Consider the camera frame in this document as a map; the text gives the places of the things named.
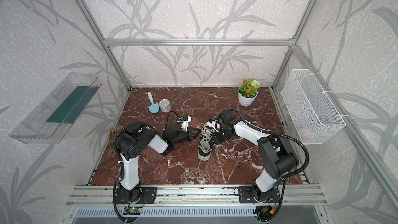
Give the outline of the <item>black white canvas sneaker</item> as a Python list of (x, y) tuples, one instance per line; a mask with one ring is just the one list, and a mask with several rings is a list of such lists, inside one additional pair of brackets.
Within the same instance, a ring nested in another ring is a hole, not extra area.
[(211, 157), (213, 147), (212, 135), (216, 132), (216, 123), (216, 121), (208, 121), (201, 129), (198, 158), (202, 161), (208, 161)]

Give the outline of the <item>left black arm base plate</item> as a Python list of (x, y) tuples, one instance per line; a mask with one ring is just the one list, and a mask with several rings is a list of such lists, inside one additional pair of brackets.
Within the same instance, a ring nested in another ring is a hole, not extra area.
[(126, 190), (123, 187), (116, 187), (113, 203), (116, 204), (154, 204), (157, 194), (157, 187), (135, 187)]

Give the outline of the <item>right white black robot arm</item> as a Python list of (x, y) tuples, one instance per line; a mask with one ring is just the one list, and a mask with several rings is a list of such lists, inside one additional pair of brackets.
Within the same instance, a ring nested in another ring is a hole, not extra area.
[(253, 194), (257, 197), (264, 196), (276, 189), (281, 182), (307, 168), (309, 152), (301, 141), (283, 133), (257, 127), (242, 114), (235, 118), (233, 112), (239, 113), (238, 110), (224, 110), (219, 114), (223, 125), (212, 139), (218, 145), (238, 136), (258, 147), (263, 171), (252, 184)]

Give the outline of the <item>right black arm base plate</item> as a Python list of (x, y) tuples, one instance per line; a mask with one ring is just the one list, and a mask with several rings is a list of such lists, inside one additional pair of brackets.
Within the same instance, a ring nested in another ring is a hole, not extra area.
[(276, 204), (280, 202), (280, 193), (277, 188), (271, 188), (267, 192), (262, 192), (260, 189), (253, 186), (237, 187), (235, 193), (239, 197), (240, 203), (271, 203)]

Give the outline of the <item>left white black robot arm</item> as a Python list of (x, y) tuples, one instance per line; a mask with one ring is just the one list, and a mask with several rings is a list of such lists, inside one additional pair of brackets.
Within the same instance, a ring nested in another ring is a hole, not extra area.
[(121, 177), (116, 185), (128, 197), (141, 191), (138, 173), (141, 153), (150, 147), (157, 153), (167, 156), (178, 144), (193, 142), (200, 134), (199, 128), (191, 128), (190, 116), (179, 116), (176, 111), (166, 115), (163, 132), (144, 122), (126, 125), (116, 135), (113, 146), (120, 163)]

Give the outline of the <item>white shoelace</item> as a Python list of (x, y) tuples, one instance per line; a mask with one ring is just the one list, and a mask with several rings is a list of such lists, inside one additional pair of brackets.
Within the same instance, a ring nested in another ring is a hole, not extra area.
[(202, 146), (209, 145), (211, 143), (212, 135), (216, 131), (212, 130), (211, 127), (208, 124), (205, 124), (201, 130), (201, 139), (200, 139), (200, 144)]

